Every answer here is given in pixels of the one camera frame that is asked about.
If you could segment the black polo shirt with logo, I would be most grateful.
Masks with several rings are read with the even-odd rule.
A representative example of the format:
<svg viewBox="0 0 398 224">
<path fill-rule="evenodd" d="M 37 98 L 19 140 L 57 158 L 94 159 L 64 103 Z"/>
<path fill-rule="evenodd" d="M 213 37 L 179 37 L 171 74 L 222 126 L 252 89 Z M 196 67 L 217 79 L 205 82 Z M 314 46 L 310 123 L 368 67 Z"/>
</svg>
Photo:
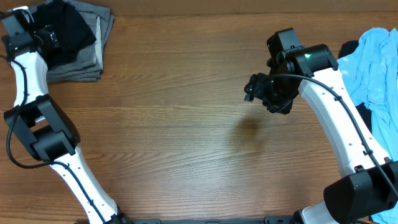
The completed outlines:
<svg viewBox="0 0 398 224">
<path fill-rule="evenodd" d="M 52 1 L 41 4 L 32 15 L 36 28 L 52 26 L 59 41 L 59 47 L 48 52 L 47 65 L 50 68 L 75 61 L 81 49 L 96 41 L 84 18 L 67 2 Z"/>
</svg>

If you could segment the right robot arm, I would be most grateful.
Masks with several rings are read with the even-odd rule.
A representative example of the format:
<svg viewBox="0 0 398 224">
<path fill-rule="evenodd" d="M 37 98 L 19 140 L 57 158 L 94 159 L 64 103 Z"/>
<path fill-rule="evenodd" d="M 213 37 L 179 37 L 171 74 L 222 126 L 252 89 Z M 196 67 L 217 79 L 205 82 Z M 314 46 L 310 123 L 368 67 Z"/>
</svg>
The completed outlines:
<svg viewBox="0 0 398 224">
<path fill-rule="evenodd" d="M 301 96 L 318 118 L 338 162 L 341 179 L 327 186 L 323 200 L 277 223 L 360 223 L 397 203 L 397 162 L 375 140 L 343 83 L 338 62 L 324 44 L 304 47 L 292 28 L 267 40 L 268 74 L 244 87 L 246 101 L 259 99 L 271 113 L 288 114 Z"/>
</svg>

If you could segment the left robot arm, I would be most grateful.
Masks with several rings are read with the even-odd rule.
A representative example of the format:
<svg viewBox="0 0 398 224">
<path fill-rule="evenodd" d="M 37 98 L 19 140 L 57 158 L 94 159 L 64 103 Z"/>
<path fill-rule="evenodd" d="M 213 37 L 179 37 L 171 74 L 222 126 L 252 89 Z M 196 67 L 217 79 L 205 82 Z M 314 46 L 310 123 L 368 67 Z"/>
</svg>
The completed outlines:
<svg viewBox="0 0 398 224">
<path fill-rule="evenodd" d="M 83 207 L 88 223 L 129 223 L 88 167 L 76 126 L 49 95 L 46 56 L 59 46 L 53 27 L 37 29 L 27 6 L 8 10 L 1 23 L 7 31 L 3 58 L 14 70 L 17 90 L 12 109 L 4 112 L 9 159 L 23 169 L 51 167 Z"/>
</svg>

